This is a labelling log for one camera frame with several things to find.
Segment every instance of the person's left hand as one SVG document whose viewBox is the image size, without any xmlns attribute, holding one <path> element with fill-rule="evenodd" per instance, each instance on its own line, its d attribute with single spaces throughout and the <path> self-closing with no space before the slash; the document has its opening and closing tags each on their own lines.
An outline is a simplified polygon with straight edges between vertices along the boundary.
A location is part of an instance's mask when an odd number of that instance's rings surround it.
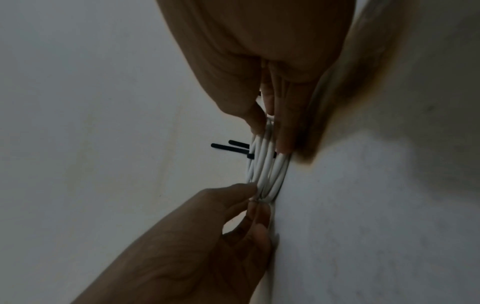
<svg viewBox="0 0 480 304">
<path fill-rule="evenodd" d="M 257 187 L 199 192 L 127 248 L 73 304 L 248 303 L 267 268 L 268 204 Z M 247 209 L 232 232 L 223 225 Z"/>
</svg>

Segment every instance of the white cable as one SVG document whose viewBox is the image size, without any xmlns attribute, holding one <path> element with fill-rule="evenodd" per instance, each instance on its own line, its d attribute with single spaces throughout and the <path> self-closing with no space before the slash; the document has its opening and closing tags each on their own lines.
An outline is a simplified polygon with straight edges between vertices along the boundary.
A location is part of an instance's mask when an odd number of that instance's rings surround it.
<svg viewBox="0 0 480 304">
<path fill-rule="evenodd" d="M 254 154 L 254 159 L 246 162 L 246 182 L 254 182 L 258 188 L 253 199 L 268 203 L 279 192 L 290 163 L 290 155 L 277 154 L 274 158 L 273 131 L 273 122 L 268 118 L 264 134 L 252 136 L 249 153 Z"/>
</svg>

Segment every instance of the cord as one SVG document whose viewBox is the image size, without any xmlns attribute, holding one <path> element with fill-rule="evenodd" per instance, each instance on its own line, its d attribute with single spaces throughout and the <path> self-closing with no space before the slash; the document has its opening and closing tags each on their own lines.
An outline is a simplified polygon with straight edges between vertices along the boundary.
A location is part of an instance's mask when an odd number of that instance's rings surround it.
<svg viewBox="0 0 480 304">
<path fill-rule="evenodd" d="M 267 119 L 263 135 L 253 135 L 249 147 L 249 154 L 254 154 L 254 159 L 246 161 L 246 182 L 257 185 L 257 193 L 253 199 L 272 202 L 282 186 L 290 155 L 275 154 L 275 141 L 273 139 L 274 124 Z"/>
</svg>

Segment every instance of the skin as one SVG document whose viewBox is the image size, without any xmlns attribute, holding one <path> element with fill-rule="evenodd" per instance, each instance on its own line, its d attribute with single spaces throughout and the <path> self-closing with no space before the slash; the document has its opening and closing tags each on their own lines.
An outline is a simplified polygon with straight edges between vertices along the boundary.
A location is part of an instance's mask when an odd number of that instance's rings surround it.
<svg viewBox="0 0 480 304">
<path fill-rule="evenodd" d="M 248 303 L 267 268 L 270 207 L 254 184 L 199 192 L 133 242 L 72 304 Z M 247 209 L 232 232 L 223 225 Z"/>
<path fill-rule="evenodd" d="M 335 62 L 355 0 L 157 0 L 204 90 L 254 133 L 275 116 L 276 149 L 291 153 L 312 93 Z"/>
</svg>

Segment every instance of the cable coil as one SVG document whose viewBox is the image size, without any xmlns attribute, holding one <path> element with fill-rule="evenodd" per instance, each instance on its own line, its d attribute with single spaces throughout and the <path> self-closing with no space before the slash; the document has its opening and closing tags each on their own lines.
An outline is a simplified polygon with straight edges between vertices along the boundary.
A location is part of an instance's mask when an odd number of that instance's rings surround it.
<svg viewBox="0 0 480 304">
<path fill-rule="evenodd" d="M 275 140 L 273 139 L 274 124 L 267 119 L 263 135 L 253 135 L 249 153 L 254 159 L 247 159 L 246 182 L 257 184 L 255 200 L 272 202 L 284 181 L 290 163 L 290 155 L 275 155 Z"/>
</svg>

